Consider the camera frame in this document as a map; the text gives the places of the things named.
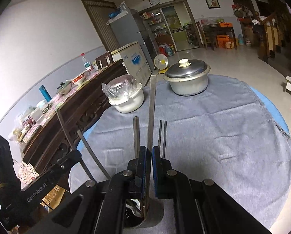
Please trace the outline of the black utensil holder cup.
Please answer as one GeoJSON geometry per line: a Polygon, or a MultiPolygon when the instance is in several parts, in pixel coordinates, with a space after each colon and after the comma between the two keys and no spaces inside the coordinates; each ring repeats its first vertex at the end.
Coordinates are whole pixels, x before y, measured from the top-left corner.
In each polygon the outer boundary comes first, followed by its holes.
{"type": "Polygon", "coordinates": [[[164,215],[163,204],[158,200],[149,199],[149,207],[145,209],[139,200],[127,199],[125,204],[125,229],[149,228],[158,225],[164,215]]]}

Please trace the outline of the white chest freezer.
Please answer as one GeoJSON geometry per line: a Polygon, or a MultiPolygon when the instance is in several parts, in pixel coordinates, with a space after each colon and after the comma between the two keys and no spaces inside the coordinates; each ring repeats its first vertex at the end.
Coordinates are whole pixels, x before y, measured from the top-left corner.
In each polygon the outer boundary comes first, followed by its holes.
{"type": "Polygon", "coordinates": [[[122,59],[127,73],[146,86],[152,72],[138,41],[112,51],[111,55],[114,61],[122,59]]]}

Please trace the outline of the dark chopstick one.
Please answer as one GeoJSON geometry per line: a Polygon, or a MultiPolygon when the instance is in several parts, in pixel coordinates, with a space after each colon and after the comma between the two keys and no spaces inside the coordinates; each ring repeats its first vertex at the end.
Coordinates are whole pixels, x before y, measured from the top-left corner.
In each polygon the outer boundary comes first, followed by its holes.
{"type": "MultiPolygon", "coordinates": [[[[74,145],[74,143],[73,143],[73,141],[72,141],[72,139],[71,139],[71,137],[70,137],[69,131],[67,130],[67,128],[66,128],[66,126],[65,126],[65,122],[64,122],[64,119],[63,119],[63,117],[62,117],[62,115],[61,115],[61,113],[60,113],[60,109],[59,109],[59,108],[56,109],[56,114],[57,114],[57,116],[58,116],[59,123],[60,123],[60,125],[61,125],[61,128],[62,128],[62,130],[63,130],[65,136],[66,136],[67,141],[69,142],[69,145],[70,145],[71,149],[72,149],[73,151],[76,151],[77,149],[76,149],[76,147],[75,147],[75,145],[74,145]]],[[[94,180],[93,175],[91,174],[90,170],[89,170],[88,167],[86,166],[86,164],[85,164],[85,162],[83,161],[83,159],[80,159],[79,162],[80,162],[80,165],[82,166],[83,170],[84,170],[85,173],[87,174],[87,176],[88,176],[91,180],[94,180]]]]}

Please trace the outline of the grey refrigerator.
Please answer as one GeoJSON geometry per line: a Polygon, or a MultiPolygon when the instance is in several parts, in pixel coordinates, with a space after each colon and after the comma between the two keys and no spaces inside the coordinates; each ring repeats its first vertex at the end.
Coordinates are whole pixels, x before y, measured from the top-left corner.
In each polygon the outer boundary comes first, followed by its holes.
{"type": "Polygon", "coordinates": [[[150,70],[155,70],[153,60],[157,53],[148,29],[145,26],[145,21],[141,18],[137,10],[127,9],[114,18],[109,19],[107,25],[111,27],[121,47],[138,41],[150,66],[150,70]]]}

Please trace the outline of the blue thermos bottle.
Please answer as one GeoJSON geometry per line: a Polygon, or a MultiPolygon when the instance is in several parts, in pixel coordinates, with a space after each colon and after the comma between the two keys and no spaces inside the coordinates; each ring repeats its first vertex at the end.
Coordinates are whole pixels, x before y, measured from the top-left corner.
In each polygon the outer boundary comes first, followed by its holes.
{"type": "Polygon", "coordinates": [[[51,95],[49,94],[49,92],[46,90],[44,85],[41,85],[39,87],[39,90],[41,92],[41,94],[43,95],[44,99],[49,103],[52,99],[51,95]]]}

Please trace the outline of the dark chopstick two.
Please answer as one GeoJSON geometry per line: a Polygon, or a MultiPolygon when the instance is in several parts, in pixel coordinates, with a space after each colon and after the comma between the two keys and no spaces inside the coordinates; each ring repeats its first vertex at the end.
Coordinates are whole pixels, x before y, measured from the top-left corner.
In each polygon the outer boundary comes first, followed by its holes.
{"type": "Polygon", "coordinates": [[[91,149],[89,143],[86,141],[85,137],[83,136],[82,132],[80,131],[80,129],[77,131],[77,134],[79,136],[79,138],[81,139],[81,141],[83,142],[84,146],[86,147],[87,151],[89,152],[89,154],[91,155],[92,159],[94,160],[94,162],[96,163],[96,165],[99,167],[99,169],[102,171],[102,173],[105,175],[105,177],[107,179],[111,179],[111,176],[109,175],[109,173],[107,172],[107,170],[104,168],[104,166],[102,166],[101,162],[99,161],[99,159],[97,158],[97,156],[95,155],[94,151],[91,149]]]}

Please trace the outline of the small electric fan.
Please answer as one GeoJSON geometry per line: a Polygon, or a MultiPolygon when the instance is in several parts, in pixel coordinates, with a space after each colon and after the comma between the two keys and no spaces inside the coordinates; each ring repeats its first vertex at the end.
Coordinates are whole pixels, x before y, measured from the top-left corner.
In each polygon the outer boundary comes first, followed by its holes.
{"type": "Polygon", "coordinates": [[[164,74],[168,69],[168,58],[164,54],[156,55],[153,63],[160,74],[164,74]]]}

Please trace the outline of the dark chopstick three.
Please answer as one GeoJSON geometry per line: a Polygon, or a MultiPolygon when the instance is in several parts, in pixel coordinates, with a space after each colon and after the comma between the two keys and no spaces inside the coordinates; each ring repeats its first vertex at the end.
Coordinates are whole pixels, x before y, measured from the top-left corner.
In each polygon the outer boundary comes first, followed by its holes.
{"type": "Polygon", "coordinates": [[[139,157],[140,150],[140,121],[138,116],[133,117],[133,138],[135,158],[139,157]]]}

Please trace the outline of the dark chopstick six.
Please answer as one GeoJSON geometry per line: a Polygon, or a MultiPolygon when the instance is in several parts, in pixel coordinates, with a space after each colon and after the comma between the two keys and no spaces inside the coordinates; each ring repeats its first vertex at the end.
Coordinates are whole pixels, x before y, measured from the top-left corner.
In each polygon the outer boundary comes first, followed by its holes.
{"type": "Polygon", "coordinates": [[[164,121],[163,128],[163,147],[162,147],[162,158],[165,159],[166,155],[166,141],[167,141],[167,121],[164,121]]]}

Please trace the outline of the blue table mat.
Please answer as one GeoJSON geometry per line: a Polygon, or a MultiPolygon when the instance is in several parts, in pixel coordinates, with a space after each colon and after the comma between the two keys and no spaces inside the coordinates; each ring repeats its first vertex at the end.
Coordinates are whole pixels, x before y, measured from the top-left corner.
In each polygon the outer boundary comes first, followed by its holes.
{"type": "MultiPolygon", "coordinates": [[[[287,123],[285,122],[283,116],[281,115],[280,111],[277,109],[277,107],[273,104],[271,100],[269,100],[265,95],[263,95],[261,92],[256,90],[253,87],[250,87],[251,90],[258,96],[258,98],[264,103],[266,109],[270,114],[272,115],[273,119],[276,121],[276,123],[282,128],[282,130],[290,135],[289,128],[287,123]]],[[[90,133],[93,131],[93,129],[96,127],[97,122],[90,126],[86,132],[83,133],[83,136],[86,140],[88,140],[90,133]]],[[[82,151],[85,148],[84,143],[80,140],[77,144],[76,149],[79,151],[82,151]]]]}

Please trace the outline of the white ceramic pot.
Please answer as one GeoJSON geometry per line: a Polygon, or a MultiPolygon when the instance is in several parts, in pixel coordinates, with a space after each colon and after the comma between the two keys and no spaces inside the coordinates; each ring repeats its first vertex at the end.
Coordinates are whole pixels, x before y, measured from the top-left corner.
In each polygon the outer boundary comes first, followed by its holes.
{"type": "Polygon", "coordinates": [[[120,113],[131,113],[137,110],[144,101],[143,87],[141,83],[137,83],[137,89],[130,97],[126,100],[113,100],[109,99],[108,102],[115,107],[115,109],[120,113]]]}

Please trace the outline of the grey table cloth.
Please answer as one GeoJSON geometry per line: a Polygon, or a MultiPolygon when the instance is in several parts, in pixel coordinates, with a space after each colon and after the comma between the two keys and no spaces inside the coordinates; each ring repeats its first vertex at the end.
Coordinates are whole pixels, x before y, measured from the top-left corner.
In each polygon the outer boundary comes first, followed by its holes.
{"type": "MultiPolygon", "coordinates": [[[[133,117],[140,119],[140,142],[146,145],[149,87],[132,113],[113,106],[84,136],[109,175],[126,169],[134,158],[133,117]]],[[[153,144],[159,121],[167,121],[166,158],[188,178],[214,180],[269,229],[291,185],[291,138],[245,82],[209,75],[208,86],[194,96],[176,95],[157,82],[153,144]]]]}

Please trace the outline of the dark chopstick four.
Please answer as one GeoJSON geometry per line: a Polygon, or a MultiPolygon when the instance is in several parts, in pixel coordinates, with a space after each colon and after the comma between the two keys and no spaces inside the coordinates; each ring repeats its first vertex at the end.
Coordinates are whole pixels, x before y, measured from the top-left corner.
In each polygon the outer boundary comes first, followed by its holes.
{"type": "Polygon", "coordinates": [[[144,198],[144,213],[148,214],[149,210],[149,189],[150,189],[150,175],[151,175],[151,161],[152,161],[152,146],[153,146],[153,134],[154,134],[154,111],[156,103],[156,84],[157,76],[151,75],[150,77],[150,95],[149,95],[149,117],[148,117],[148,133],[147,133],[147,145],[146,145],[146,177],[145,177],[145,198],[144,198]]]}

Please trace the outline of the dark chopstick five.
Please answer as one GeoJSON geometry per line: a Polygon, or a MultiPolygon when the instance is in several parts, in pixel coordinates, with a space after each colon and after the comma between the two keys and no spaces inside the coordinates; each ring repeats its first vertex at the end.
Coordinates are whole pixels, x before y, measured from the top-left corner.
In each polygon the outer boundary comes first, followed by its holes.
{"type": "Polygon", "coordinates": [[[159,122],[159,134],[158,134],[158,148],[159,148],[159,150],[161,148],[162,123],[163,123],[163,120],[161,119],[159,122]]]}

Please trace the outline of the framed wall picture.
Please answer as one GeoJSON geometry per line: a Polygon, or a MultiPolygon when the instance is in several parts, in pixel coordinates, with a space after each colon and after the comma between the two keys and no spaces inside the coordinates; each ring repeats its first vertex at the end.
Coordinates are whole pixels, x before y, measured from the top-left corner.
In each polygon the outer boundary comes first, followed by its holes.
{"type": "Polygon", "coordinates": [[[205,0],[209,9],[220,9],[218,0],[205,0]]]}

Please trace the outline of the metal pot lid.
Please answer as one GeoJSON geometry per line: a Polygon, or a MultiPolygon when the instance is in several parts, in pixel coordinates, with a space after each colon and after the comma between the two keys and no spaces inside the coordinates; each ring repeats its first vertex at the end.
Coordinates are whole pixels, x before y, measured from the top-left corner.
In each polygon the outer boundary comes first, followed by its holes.
{"type": "Polygon", "coordinates": [[[207,65],[202,60],[197,59],[181,59],[170,68],[165,75],[169,78],[188,78],[197,74],[201,74],[207,69],[207,65]]]}

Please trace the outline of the carved dark wooden sideboard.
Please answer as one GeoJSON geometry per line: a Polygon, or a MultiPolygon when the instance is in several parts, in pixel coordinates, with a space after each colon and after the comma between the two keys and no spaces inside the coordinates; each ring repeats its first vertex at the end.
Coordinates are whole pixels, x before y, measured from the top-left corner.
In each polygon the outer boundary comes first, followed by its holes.
{"type": "Polygon", "coordinates": [[[123,60],[98,70],[65,96],[55,96],[51,108],[40,123],[34,124],[23,137],[23,161],[37,173],[71,151],[79,142],[77,132],[86,131],[109,108],[101,85],[127,73],[123,60]]]}

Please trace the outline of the aluminium pot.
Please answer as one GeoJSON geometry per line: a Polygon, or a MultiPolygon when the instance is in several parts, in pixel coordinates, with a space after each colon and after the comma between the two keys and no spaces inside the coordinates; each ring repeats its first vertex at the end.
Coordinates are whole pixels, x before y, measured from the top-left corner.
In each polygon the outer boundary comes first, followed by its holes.
{"type": "Polygon", "coordinates": [[[165,74],[163,78],[170,83],[172,91],[180,96],[193,96],[200,94],[208,86],[208,73],[211,67],[206,65],[206,69],[187,78],[170,78],[165,74]]]}

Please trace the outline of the clear plastic bag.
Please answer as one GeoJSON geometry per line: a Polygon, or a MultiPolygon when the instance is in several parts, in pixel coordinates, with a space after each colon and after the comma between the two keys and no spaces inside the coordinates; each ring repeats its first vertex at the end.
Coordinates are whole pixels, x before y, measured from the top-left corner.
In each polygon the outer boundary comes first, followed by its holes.
{"type": "Polygon", "coordinates": [[[102,83],[102,91],[109,99],[128,99],[137,90],[137,84],[132,75],[125,74],[108,84],[102,83]]]}

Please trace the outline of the round wall clock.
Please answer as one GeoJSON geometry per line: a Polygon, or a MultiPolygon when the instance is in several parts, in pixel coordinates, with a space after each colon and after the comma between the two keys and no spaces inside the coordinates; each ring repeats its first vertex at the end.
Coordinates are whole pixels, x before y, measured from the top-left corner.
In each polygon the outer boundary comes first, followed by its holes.
{"type": "Polygon", "coordinates": [[[149,0],[149,3],[153,6],[156,6],[160,4],[160,0],[149,0]]]}

